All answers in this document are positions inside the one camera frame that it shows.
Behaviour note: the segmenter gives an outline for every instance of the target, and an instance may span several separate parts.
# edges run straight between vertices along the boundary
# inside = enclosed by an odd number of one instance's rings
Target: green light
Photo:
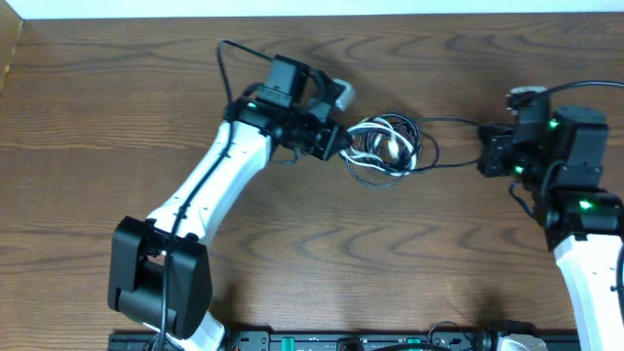
[[[578,202],[578,206],[580,206],[583,210],[589,210],[594,207],[594,204],[589,201],[581,200]]]

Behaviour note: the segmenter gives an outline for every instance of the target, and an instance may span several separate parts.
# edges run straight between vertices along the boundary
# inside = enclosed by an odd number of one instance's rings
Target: wooden table
[[[106,305],[111,233],[158,207],[212,143],[222,37],[351,82],[346,125],[384,110],[511,122],[510,88],[624,80],[623,15],[29,21],[0,99],[3,349],[102,350],[108,333],[139,328]],[[226,59],[235,92],[266,73],[245,53]],[[555,103],[609,115],[603,185],[624,194],[624,95],[583,89]],[[444,162],[480,151],[474,129],[423,128]],[[574,328],[564,280],[510,181],[469,167],[380,191],[338,158],[271,164],[214,240],[214,314],[275,330],[501,317]]]

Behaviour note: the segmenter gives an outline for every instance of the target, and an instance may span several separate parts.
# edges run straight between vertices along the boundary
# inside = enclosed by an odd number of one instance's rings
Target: white backdrop
[[[624,0],[7,0],[25,20],[622,12]]]

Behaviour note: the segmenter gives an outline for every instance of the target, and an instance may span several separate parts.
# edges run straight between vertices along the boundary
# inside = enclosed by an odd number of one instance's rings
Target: teal object
[[[420,343],[420,339],[417,337],[412,337],[408,339],[408,343]],[[410,349],[409,351],[422,351],[422,349]]]
[[[282,351],[294,351],[294,337],[282,338]]]

